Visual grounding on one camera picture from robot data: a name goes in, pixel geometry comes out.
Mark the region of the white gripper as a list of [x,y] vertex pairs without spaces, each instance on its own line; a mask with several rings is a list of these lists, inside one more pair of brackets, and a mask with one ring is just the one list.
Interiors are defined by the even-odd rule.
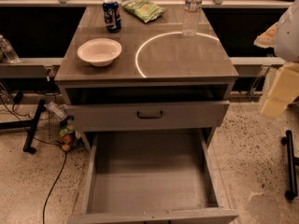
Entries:
[[261,114],[275,119],[299,96],[299,0],[271,25],[258,35],[253,44],[259,48],[273,48],[275,54],[287,62],[277,72],[263,103]]

